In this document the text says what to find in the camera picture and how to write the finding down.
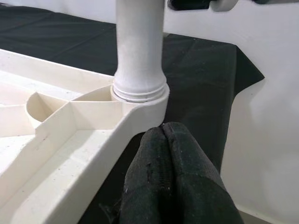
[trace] cream plastic tray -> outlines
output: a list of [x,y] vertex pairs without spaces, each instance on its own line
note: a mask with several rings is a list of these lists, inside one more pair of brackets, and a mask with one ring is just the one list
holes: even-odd
[[117,98],[111,76],[0,50],[0,224],[76,223],[169,95]]

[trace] black cloth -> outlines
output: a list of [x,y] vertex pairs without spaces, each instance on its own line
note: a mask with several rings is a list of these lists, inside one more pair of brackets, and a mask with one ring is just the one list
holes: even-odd
[[148,130],[126,177],[119,224],[243,224],[219,172],[181,123]]
[[[43,9],[0,7],[0,48],[108,75],[117,69],[115,24]],[[233,44],[173,34],[164,38],[162,66],[171,90],[164,122],[183,123],[220,170],[233,99],[263,75]],[[141,137],[131,140],[79,223],[105,223],[99,204],[121,197]]]

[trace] white cylindrical column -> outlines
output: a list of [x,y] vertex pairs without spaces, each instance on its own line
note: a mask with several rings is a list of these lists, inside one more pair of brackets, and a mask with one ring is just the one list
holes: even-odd
[[162,71],[164,0],[117,0],[118,68],[114,93],[130,102],[159,98],[166,87]]

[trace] black padded object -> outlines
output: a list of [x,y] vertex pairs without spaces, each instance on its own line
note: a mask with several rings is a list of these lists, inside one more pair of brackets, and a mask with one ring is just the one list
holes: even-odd
[[243,224],[219,172],[180,123],[142,138],[125,178],[120,224]]
[[182,224],[243,224],[216,167],[188,129],[180,123],[162,126],[169,143]]
[[127,171],[119,223],[174,223],[173,181],[167,139],[160,128],[152,128]]

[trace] white wall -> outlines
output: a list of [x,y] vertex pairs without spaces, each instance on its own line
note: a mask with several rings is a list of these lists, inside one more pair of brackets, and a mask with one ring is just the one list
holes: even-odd
[[[2,0],[115,21],[114,0]],[[166,10],[165,32],[230,42],[266,79],[236,97],[222,177],[240,210],[299,223],[299,4],[239,0],[227,13]]]

